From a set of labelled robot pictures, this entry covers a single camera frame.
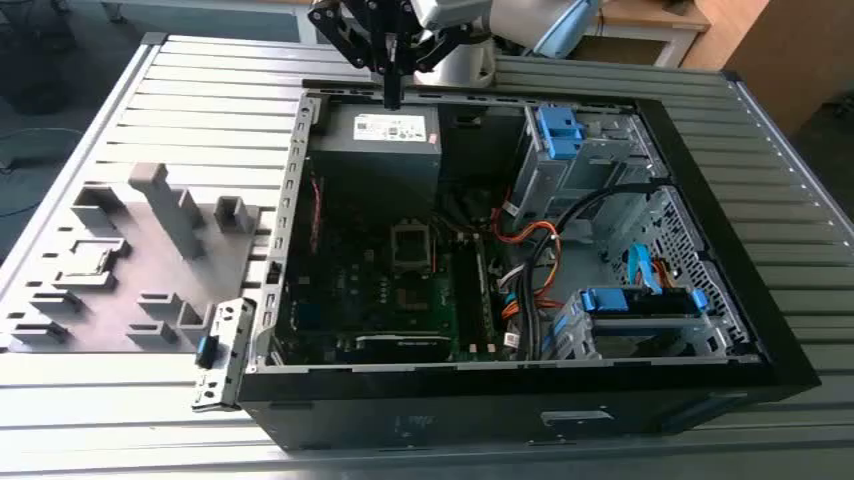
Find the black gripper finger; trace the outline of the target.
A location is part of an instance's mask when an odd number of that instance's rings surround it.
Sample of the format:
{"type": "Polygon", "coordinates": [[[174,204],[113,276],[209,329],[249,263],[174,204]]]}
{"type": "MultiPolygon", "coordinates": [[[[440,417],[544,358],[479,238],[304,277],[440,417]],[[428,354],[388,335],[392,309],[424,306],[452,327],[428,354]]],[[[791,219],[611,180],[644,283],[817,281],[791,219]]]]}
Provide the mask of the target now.
{"type": "Polygon", "coordinates": [[[345,22],[341,13],[341,1],[312,1],[306,14],[308,20],[330,45],[356,68],[366,68],[378,76],[382,86],[382,106],[394,109],[394,77],[389,71],[385,32],[378,10],[366,20],[374,20],[377,25],[368,26],[366,34],[360,33],[345,22]]]}
{"type": "Polygon", "coordinates": [[[394,109],[402,100],[404,78],[432,70],[465,43],[475,20],[473,1],[398,1],[392,42],[394,109]]]}

